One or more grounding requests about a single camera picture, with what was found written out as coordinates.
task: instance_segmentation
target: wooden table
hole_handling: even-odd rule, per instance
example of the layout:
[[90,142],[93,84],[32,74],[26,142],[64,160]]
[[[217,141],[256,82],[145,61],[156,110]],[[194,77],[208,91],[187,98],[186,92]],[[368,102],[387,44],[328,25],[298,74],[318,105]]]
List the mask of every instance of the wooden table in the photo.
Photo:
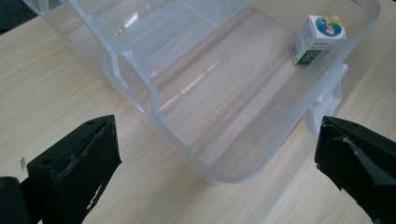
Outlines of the wooden table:
[[[335,116],[396,140],[396,3],[380,2],[347,59]],[[0,175],[20,181],[25,162],[80,123],[116,116],[123,164],[85,223],[371,223],[316,169],[304,121],[257,178],[207,185],[39,18],[0,36],[0,114]]]

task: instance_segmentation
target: small cube box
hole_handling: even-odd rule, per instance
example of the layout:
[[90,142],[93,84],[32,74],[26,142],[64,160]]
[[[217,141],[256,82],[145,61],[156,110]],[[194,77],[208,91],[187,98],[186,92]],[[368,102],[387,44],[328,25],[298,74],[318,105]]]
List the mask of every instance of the small cube box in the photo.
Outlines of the small cube box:
[[338,17],[310,15],[290,41],[294,63],[311,64],[330,43],[339,39],[347,39],[347,34]]

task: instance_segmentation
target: transparent plastic container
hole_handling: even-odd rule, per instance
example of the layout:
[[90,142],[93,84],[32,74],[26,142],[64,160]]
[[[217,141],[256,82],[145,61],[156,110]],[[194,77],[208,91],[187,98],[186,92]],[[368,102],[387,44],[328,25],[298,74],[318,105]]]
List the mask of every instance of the transparent plastic container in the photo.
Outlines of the transparent plastic container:
[[[258,174],[304,115],[318,131],[380,11],[377,0],[24,1],[213,184]],[[338,16],[348,39],[294,65],[289,42],[309,14]]]

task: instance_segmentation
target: sticker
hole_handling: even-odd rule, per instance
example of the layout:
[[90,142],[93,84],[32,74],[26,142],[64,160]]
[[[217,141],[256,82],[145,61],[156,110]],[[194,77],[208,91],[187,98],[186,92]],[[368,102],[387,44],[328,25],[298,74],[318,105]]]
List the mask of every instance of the sticker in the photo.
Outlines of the sticker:
[[334,37],[341,34],[343,24],[334,17],[319,17],[315,21],[318,30],[326,36]]

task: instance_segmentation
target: plastic storage box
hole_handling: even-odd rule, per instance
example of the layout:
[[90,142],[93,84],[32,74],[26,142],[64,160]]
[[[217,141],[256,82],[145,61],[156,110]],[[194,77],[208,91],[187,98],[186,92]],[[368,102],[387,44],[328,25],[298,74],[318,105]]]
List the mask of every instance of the plastic storage box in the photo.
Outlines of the plastic storage box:
[[[214,184],[258,174],[302,116],[318,131],[380,11],[377,0],[24,1]],[[338,16],[347,40],[294,65],[289,42],[308,15]]]

